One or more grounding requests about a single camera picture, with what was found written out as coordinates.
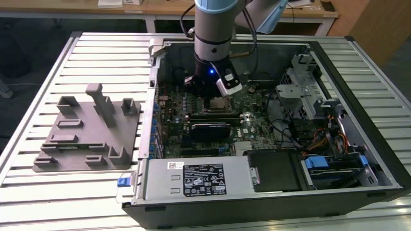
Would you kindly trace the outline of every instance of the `aluminum slotted table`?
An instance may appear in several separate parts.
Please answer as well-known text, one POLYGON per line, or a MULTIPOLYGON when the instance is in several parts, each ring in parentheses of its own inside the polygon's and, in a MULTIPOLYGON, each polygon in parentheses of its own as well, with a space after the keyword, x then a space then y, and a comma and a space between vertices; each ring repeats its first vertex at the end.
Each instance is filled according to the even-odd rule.
MULTIPOLYGON (((33 160, 58 110, 57 100, 84 93, 86 83, 102 83, 112 101, 133 98, 145 107, 152 38, 182 38, 177 34, 73 33, 42 87, 0 157, 0 231, 8 230, 142 230, 117 204, 117 178, 128 170, 96 172, 32 171, 33 160)), ((316 40, 337 68, 376 127, 411 172, 411 104, 376 67, 356 42, 341 37, 261 36, 265 40, 316 40)), ((325 82, 331 96, 335 95, 325 82)), ((140 145, 138 126, 134 147, 140 145)), ((124 195, 132 198, 132 192, 124 195)), ((381 202, 344 216, 216 225, 181 230, 409 230, 411 199, 381 202)))

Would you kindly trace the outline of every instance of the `power supply label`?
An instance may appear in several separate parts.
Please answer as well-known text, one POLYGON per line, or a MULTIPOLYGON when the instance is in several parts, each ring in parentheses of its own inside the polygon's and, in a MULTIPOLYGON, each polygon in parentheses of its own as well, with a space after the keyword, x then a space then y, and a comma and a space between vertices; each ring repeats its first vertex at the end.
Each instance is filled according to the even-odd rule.
POLYGON ((222 164, 184 165, 184 196, 226 194, 222 164))

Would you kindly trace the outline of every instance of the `floor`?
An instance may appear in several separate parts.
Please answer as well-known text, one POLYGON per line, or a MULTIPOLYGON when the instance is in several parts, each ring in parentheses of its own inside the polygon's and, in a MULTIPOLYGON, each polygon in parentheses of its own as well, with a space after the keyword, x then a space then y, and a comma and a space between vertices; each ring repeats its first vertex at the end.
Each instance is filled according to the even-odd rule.
MULTIPOLYGON (((0 34, 12 35, 32 64, 30 72, 20 78, 4 78, 14 95, 10 99, 0 98, 0 153, 18 125, 25 110, 33 100, 49 69, 60 54, 72 31, 86 32, 145 32, 140 20, 52 20, 52 19, 5 19, 0 18, 0 34)), ((161 22, 157 31, 180 32, 178 24, 161 22)), ((411 40, 408 40, 383 68, 387 76, 411 100, 407 87, 407 73, 411 73, 411 40)))

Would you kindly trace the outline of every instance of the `circuit board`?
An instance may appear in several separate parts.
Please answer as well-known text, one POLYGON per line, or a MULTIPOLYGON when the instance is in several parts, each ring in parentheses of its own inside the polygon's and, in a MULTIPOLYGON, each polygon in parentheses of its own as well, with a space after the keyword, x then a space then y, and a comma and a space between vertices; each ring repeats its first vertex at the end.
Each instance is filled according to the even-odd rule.
POLYGON ((276 147, 272 128, 263 111, 265 98, 263 92, 249 93, 243 90, 225 99, 226 111, 239 115, 240 126, 232 126, 226 139, 216 142, 189 142, 189 123, 184 121, 185 115, 205 114, 202 99, 194 97, 182 89, 166 89, 161 92, 161 130, 164 158, 190 157, 184 155, 189 150, 218 150, 217 156, 236 155, 235 143, 248 141, 252 149, 273 149, 276 147))

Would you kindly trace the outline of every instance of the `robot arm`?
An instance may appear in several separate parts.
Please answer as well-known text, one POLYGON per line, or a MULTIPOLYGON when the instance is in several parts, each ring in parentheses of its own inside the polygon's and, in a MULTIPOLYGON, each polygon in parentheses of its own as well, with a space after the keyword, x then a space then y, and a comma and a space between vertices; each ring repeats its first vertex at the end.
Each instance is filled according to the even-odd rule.
POLYGON ((241 90, 229 60, 235 23, 247 26, 247 9, 256 31, 271 33, 288 0, 196 0, 194 75, 185 79, 192 93, 204 98, 228 96, 241 90))

